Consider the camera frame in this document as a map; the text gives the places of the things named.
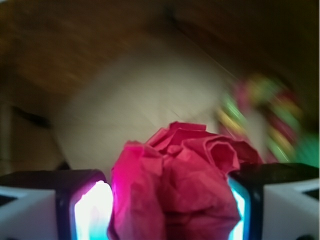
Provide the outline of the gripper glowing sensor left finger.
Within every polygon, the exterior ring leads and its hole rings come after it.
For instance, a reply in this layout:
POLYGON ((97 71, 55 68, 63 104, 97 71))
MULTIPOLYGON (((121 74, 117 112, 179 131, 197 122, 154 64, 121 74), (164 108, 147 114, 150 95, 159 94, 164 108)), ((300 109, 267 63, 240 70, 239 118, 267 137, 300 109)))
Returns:
POLYGON ((97 169, 18 171, 0 178, 2 240, 108 240, 113 195, 97 169))

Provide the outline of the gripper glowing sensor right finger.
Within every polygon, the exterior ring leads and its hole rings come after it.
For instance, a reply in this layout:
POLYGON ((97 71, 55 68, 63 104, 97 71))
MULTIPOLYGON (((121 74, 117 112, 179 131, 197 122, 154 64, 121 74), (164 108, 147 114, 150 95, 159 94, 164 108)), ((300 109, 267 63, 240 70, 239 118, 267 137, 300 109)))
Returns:
POLYGON ((229 173, 240 221, 231 240, 318 240, 320 171, 302 163, 242 164, 229 173))

